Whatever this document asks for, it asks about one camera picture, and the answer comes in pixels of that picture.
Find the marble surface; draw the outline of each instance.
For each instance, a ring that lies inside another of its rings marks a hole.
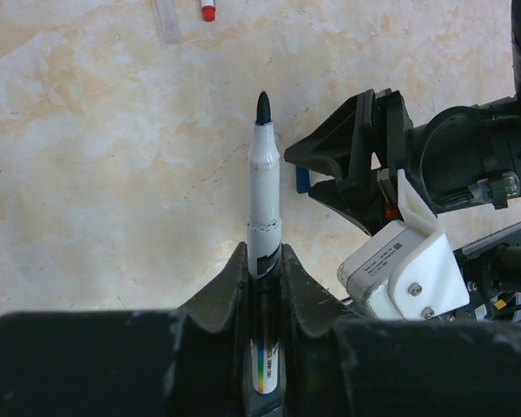
[[[280,151],[369,88],[400,89],[415,124],[513,94],[510,0],[220,0],[215,23],[175,7],[182,42],[162,46],[145,0],[0,0],[0,314],[193,295],[245,238],[263,89]],[[284,241],[342,296],[366,238],[281,170]],[[457,247],[521,201],[440,220]]]

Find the marker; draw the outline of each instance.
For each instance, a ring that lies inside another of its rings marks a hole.
[[[280,292],[280,153],[266,92],[260,93],[249,150],[247,262],[253,387],[270,394],[278,386]]]
[[[201,0],[201,10],[205,22],[213,22],[216,19],[215,0]]]

